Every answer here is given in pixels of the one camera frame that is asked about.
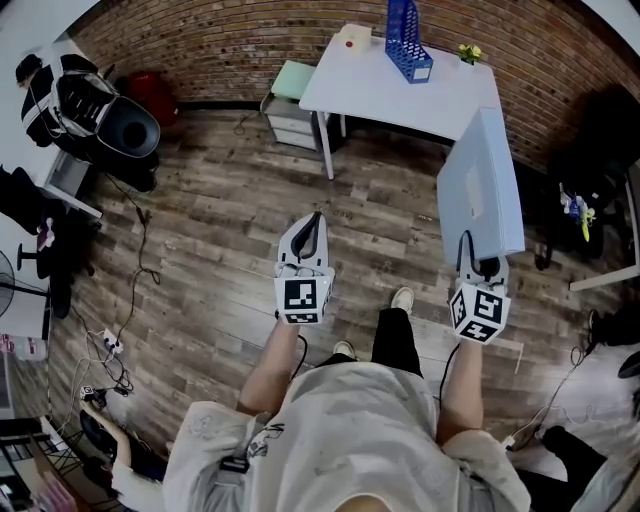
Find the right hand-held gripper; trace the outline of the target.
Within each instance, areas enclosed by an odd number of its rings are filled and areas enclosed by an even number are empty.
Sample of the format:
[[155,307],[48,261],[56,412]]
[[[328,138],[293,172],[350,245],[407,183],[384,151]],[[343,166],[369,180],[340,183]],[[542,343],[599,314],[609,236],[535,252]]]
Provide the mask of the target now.
[[488,258],[474,267],[471,232],[465,230],[458,246],[456,290],[448,303],[457,337],[482,345],[505,328],[511,299],[507,296],[509,267],[505,258]]

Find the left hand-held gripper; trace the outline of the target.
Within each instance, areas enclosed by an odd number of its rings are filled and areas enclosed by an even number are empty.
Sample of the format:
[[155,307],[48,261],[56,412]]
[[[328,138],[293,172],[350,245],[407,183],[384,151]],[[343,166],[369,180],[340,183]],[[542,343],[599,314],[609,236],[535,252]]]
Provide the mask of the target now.
[[296,221],[281,237],[274,278],[279,318],[289,325],[320,324],[325,316],[335,271],[303,267],[303,260],[327,261],[328,237],[324,215],[313,212]]

